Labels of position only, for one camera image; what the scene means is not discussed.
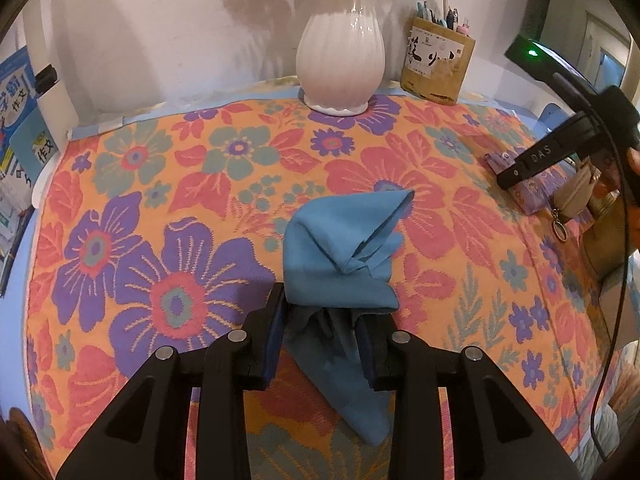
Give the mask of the person's right hand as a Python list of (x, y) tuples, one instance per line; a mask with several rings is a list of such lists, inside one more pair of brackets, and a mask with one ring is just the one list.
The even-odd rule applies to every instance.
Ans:
[[(634, 148), (628, 148), (627, 160), (630, 169), (640, 176), (640, 154)], [(634, 200), (634, 203), (628, 208), (628, 221), (630, 229), (630, 239), (634, 247), (640, 248), (640, 207), (638, 200)]]

